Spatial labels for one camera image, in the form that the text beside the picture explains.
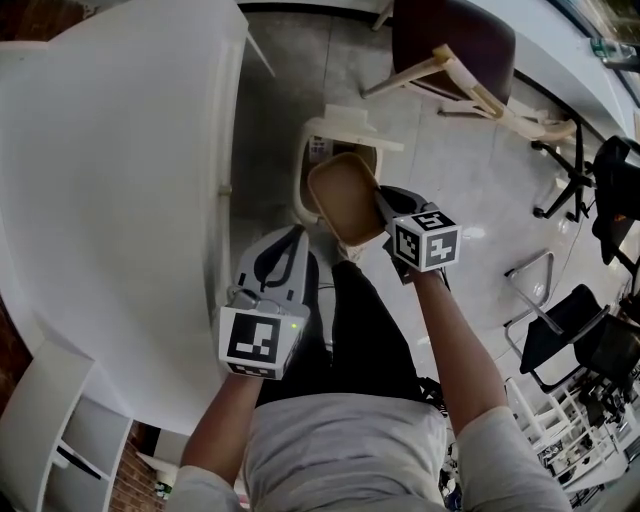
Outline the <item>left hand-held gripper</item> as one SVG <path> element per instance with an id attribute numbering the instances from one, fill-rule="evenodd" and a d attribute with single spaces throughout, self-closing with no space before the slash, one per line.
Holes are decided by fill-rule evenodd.
<path id="1" fill-rule="evenodd" d="M 244 251 L 219 313 L 218 357 L 230 372 L 284 377 L 310 316 L 308 260 L 301 224 L 277 229 Z"/>

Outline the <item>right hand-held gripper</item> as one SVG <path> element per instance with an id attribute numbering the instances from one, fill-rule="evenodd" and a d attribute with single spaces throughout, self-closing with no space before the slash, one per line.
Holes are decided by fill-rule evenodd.
<path id="1" fill-rule="evenodd" d="M 448 284 L 445 268 L 459 261 L 461 226 L 435 203 L 403 188 L 381 185 L 375 201 L 389 235 L 383 249 L 401 282 L 410 283 L 412 271 L 439 271 Z"/>

